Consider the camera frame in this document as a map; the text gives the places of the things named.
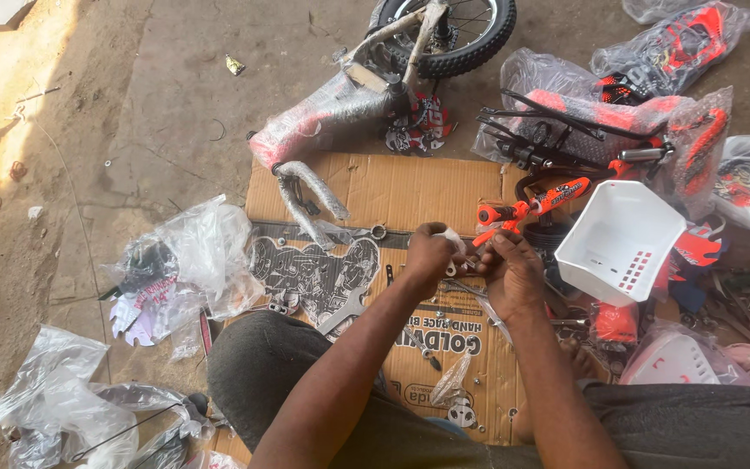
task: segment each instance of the concrete floor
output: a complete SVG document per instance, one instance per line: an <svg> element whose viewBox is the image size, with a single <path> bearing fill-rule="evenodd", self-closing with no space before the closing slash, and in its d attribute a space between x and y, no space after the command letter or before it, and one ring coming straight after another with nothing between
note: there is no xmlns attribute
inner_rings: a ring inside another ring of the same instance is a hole
<svg viewBox="0 0 750 469"><path fill-rule="evenodd" d="M38 0L18 31L0 33L0 392L40 323L112 344L95 380L204 390L204 365L168 363L169 343L132 348L112 339L109 308L95 301L111 286L99 264L117 261L128 240L177 213L172 202L186 208L224 193L243 205L251 168L245 133L336 73L332 53L361 39L373 4ZM617 1L520 0L517 7L506 47L481 69L442 83L439 96L460 124L438 157L478 158L469 152L474 116L498 106L499 67L512 51L527 47L587 68L595 48L644 28ZM225 69L225 53L245 63L242 75ZM27 124L7 125L15 99L57 85L27 104ZM728 85L731 132L750 133L750 33L688 94ZM226 129L216 142L221 127L213 119ZM340 149L388 153L373 131L358 132ZM20 182L7 175L17 160L27 167ZM43 215L29 221L34 205ZM750 237L734 255L750 257ZM0 436L0 467L6 458Z"/></svg>

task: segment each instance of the orange handlebar grip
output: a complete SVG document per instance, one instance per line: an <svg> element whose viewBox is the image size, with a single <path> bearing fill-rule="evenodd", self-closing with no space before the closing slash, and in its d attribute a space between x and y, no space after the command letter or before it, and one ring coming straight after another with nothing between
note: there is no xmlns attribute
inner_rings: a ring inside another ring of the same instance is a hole
<svg viewBox="0 0 750 469"><path fill-rule="evenodd" d="M577 178L537 194L529 201L529 206L533 214L542 215L569 200L585 195L591 188L592 181L589 178Z"/></svg>

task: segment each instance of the flattened cardboard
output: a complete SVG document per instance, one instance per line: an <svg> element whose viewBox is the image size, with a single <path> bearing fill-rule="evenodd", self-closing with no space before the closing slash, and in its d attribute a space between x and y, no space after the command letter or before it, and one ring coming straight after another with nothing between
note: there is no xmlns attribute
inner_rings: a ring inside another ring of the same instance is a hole
<svg viewBox="0 0 750 469"><path fill-rule="evenodd" d="M419 159L392 155L324 154L308 164L335 195L349 208L352 217L345 221L333 219L328 210L318 217L340 226L371 227L382 224L389 230L413 231L427 221L443 221L462 236L476 235L476 210L480 201L501 200L516 202L514 185L526 173L512 165L456 159ZM303 185L303 197L318 202L317 197ZM585 200L576 200L558 208L560 212L582 208ZM253 164L247 190L247 215L252 220L293 221L280 199L276 178L271 172ZM395 247L389 239L379 241L381 269L371 285L371 294L363 304L387 287L387 264L394 275L401 275L406 258L406 245ZM287 241L302 247L307 241ZM339 244L332 251L342 255L348 246ZM481 279L466 283L481 286ZM436 311L451 320L449 329L437 319ZM293 317L308 321L305 314ZM433 355L449 369L466 353L468 336L478 338L478 353L471 359L463 386L469 406L476 414L474 428L464 430L477 442L495 445L518 444L512 432L512 416L525 401L525 391L519 379L513 347L494 326L472 295L441 290L435 302L424 301L413 312L408 322L420 330ZM443 375L435 371L409 337L396 338L384 362L384 374L401 396L403 403L420 416L447 418L448 409L430 405L430 392ZM479 432L478 426L485 432ZM227 432L219 432L216 451L226 452L249 461L250 454L238 438L230 439Z"/></svg>

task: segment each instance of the spanner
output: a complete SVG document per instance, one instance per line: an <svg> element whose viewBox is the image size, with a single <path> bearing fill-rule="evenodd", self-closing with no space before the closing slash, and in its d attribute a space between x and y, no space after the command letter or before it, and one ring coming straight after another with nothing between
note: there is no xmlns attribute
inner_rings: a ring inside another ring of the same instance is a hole
<svg viewBox="0 0 750 469"><path fill-rule="evenodd" d="M318 332L327 335L335 327L338 327L346 318L351 316L360 316L367 306L361 304L361 295L366 293L368 286L359 286L358 288L352 289L349 293L349 299L346 300L346 304L340 307L337 311L329 316L325 321L318 325Z"/></svg>
<svg viewBox="0 0 750 469"><path fill-rule="evenodd" d="M436 371L442 370L442 364L440 364L438 360L436 360L436 357L432 355L432 350L425 346L424 342L422 342L418 337L416 337L415 334L412 333L412 329L410 329L409 325L404 326L404 334L410 336L412 343L422 351L422 357L424 357L424 360L430 360L430 365L432 365L432 367L435 368Z"/></svg>

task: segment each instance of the bicycle wheel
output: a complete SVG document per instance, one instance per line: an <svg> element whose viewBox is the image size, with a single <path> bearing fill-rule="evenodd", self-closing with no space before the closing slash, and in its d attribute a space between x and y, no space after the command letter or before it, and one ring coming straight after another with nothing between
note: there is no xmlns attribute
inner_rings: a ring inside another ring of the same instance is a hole
<svg viewBox="0 0 750 469"><path fill-rule="evenodd" d="M425 0L387 0L378 17L384 26L424 5ZM418 75L423 79L446 79L470 72L490 60L503 46L516 22L514 0L452 0L447 16L447 37L436 37L444 53L430 53L431 45L418 62ZM384 41L391 66L404 73L412 45L420 25Z"/></svg>

